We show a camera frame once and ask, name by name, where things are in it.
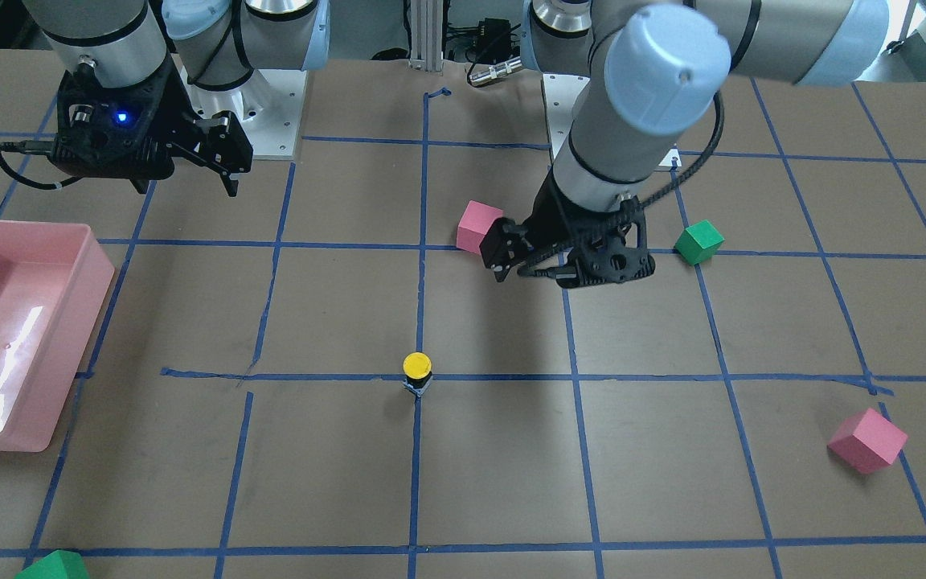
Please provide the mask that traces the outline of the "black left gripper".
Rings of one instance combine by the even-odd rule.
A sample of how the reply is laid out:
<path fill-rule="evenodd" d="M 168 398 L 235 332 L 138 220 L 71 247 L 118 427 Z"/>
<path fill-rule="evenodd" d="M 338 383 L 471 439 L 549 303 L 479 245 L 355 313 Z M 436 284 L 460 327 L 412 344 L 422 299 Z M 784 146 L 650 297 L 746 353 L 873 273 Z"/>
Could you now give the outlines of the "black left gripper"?
<path fill-rule="evenodd" d="M 517 223 L 507 217 L 495 220 L 484 242 L 481 243 L 481 259 L 487 269 L 493 272 L 496 282 L 507 279 L 511 272 L 517 274 L 557 274 L 566 264 L 570 252 L 571 234 L 568 231 L 566 213 L 568 209 L 585 209 L 572 202 L 561 191 L 555 176 L 545 177 L 535 197 L 532 213 Z M 606 221 L 606 227 L 621 223 L 622 211 L 625 217 L 632 217 L 637 209 L 644 210 L 643 203 L 635 195 L 621 201 L 617 211 Z"/>

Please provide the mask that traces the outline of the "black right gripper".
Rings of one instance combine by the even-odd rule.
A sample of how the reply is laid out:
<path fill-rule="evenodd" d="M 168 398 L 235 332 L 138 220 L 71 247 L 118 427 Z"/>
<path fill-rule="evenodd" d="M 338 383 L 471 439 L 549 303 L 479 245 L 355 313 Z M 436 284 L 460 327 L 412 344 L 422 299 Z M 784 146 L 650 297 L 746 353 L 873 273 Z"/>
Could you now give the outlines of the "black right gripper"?
<path fill-rule="evenodd" d="M 140 195 L 151 179 L 168 179 L 175 159 L 219 175 L 229 198 L 238 195 L 239 180 L 252 168 L 253 147 L 238 115 L 221 110 L 210 117 L 196 113 L 173 64 L 162 64 L 138 88 L 144 97 L 138 110 L 138 179 Z"/>

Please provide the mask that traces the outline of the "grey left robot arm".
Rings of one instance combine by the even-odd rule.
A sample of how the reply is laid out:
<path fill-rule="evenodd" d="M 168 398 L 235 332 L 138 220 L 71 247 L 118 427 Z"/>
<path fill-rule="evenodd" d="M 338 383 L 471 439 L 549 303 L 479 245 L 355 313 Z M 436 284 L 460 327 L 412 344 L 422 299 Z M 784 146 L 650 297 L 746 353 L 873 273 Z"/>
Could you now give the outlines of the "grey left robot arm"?
<path fill-rule="evenodd" d="M 522 65 L 584 76 L 563 144 L 523 221 L 479 253 L 497 280 L 566 289 L 654 274 L 645 210 L 705 165 L 731 75 L 842 87 L 877 59 L 886 1 L 528 1 Z"/>

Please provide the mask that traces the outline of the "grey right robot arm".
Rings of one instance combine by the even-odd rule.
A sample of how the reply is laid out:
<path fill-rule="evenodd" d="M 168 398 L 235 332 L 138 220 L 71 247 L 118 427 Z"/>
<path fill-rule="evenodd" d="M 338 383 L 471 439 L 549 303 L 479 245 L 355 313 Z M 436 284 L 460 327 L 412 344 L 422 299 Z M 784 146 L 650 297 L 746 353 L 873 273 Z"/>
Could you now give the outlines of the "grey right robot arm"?
<path fill-rule="evenodd" d="M 264 71 L 318 70 L 330 55 L 327 1 L 23 5 L 65 72 L 54 139 L 0 143 L 0 168 L 41 191 L 118 179 L 145 194 L 183 158 L 234 197 L 280 108 Z"/>

